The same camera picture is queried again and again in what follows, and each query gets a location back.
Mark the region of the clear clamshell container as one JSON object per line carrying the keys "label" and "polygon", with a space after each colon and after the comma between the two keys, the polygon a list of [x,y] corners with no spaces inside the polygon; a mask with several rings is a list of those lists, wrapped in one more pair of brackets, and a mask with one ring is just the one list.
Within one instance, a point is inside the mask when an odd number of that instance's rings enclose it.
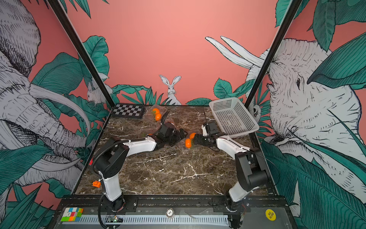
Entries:
{"label": "clear clamshell container", "polygon": [[153,122],[161,122],[163,119],[163,115],[167,111],[168,109],[164,106],[160,105],[147,106],[143,119]]}
{"label": "clear clamshell container", "polygon": [[[185,151],[188,151],[188,152],[190,152],[190,151],[193,151],[193,150],[197,150],[198,148],[199,148],[199,146],[194,142],[194,140],[191,138],[191,135],[192,134],[195,134],[195,135],[197,135],[197,134],[199,134],[200,133],[200,131],[198,130],[198,129],[196,129],[196,130],[193,130],[193,131],[189,131],[188,132],[188,134],[187,134],[187,136],[184,138],[184,139],[182,139],[178,144],[177,144],[177,148],[179,149],[179,150],[181,150],[182,152],[185,152]],[[187,147],[187,141],[189,140],[189,142],[190,142],[190,147],[188,148]]]}

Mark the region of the white perforated plastic basket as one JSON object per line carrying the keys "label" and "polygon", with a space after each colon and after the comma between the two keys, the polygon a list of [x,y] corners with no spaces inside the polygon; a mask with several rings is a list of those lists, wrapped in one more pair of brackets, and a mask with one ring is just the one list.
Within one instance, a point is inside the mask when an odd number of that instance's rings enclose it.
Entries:
{"label": "white perforated plastic basket", "polygon": [[241,137],[259,130],[258,123],[236,97],[211,101],[209,107],[220,130],[230,138]]}

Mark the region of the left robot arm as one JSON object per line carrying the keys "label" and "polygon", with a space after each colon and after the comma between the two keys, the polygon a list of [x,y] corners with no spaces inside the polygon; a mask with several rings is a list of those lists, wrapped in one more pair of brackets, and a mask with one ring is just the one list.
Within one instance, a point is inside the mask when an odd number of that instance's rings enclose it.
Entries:
{"label": "left robot arm", "polygon": [[102,183],[103,195],[111,202],[122,199],[123,194],[119,182],[119,172],[127,157],[144,152],[152,152],[165,145],[173,146],[185,139],[188,132],[179,130],[163,130],[157,134],[149,134],[144,138],[118,140],[110,138],[97,156],[93,158],[92,170]]}

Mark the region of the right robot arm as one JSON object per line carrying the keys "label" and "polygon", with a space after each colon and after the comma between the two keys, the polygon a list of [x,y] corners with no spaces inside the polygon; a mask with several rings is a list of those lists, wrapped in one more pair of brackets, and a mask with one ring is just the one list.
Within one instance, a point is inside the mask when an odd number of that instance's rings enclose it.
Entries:
{"label": "right robot arm", "polygon": [[217,148],[235,160],[237,183],[229,190],[232,202],[239,202],[250,192],[269,181],[266,159],[258,148],[248,148],[222,133],[214,135],[191,134],[195,145]]}

